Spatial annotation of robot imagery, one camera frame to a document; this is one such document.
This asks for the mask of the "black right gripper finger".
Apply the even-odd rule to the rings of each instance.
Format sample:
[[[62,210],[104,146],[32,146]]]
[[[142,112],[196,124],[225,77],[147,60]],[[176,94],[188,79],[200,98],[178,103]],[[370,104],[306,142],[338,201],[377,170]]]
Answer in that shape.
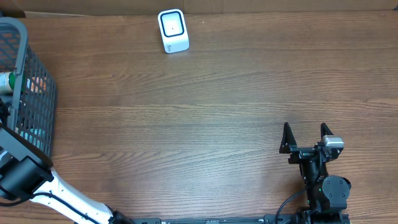
[[[321,138],[327,135],[333,135],[332,131],[329,129],[329,127],[326,125],[326,123],[322,123],[320,126],[320,133],[321,133]]]
[[[291,127],[288,122],[284,123],[283,136],[279,148],[280,154],[290,154],[293,153],[297,148],[297,143],[295,141],[294,135],[292,133]]]

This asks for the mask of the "teal snack packet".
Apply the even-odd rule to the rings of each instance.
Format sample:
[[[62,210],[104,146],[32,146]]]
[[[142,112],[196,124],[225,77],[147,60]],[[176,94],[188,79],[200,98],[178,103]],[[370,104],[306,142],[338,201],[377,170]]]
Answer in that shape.
[[[43,129],[28,129],[21,131],[20,135],[41,150],[46,149],[46,133]]]

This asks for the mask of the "orange snack packet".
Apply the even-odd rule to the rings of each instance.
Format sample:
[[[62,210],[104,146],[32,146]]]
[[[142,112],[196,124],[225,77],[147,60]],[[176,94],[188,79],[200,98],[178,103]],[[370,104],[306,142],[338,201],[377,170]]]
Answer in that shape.
[[[28,78],[26,81],[26,87],[31,92],[43,93],[47,89],[46,79],[47,79],[46,77],[44,77],[44,78],[40,78],[40,77]]]

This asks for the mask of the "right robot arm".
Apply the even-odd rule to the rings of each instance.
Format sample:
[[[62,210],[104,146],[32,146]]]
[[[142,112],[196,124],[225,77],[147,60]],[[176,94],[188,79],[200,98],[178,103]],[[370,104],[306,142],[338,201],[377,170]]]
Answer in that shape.
[[[314,146],[298,147],[286,122],[279,152],[290,156],[289,164],[299,165],[310,209],[320,213],[338,213],[347,208],[351,182],[344,177],[329,175],[326,164],[339,157],[345,144],[325,123],[321,124],[320,132],[321,140]]]

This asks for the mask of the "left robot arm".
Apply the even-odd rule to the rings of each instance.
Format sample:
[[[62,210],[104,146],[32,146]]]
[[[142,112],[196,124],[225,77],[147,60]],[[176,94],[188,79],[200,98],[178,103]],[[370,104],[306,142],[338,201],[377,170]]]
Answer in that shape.
[[[54,209],[74,223],[132,223],[118,210],[90,199],[63,180],[50,158],[1,122],[1,197],[13,207],[26,201]]]

